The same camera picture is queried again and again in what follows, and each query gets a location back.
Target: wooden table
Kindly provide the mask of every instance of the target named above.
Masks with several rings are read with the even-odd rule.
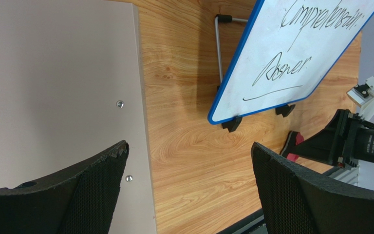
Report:
[[[127,0],[139,7],[155,212],[159,234],[216,233],[261,208],[250,148],[275,152],[288,131],[308,138],[338,108],[354,110],[345,94],[357,84],[361,35],[315,92],[283,118],[274,110],[243,118],[228,133],[207,114],[220,84],[214,17],[247,19],[255,1]],[[221,25],[224,68],[244,24]],[[323,173],[330,167],[303,158]]]

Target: screw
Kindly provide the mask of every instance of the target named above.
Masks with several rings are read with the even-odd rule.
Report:
[[[119,108],[122,108],[124,107],[124,102],[119,100],[117,103],[116,103],[116,106],[119,107]]]
[[[133,177],[131,175],[127,175],[127,177],[125,177],[125,180],[127,182],[131,182],[133,180]]]

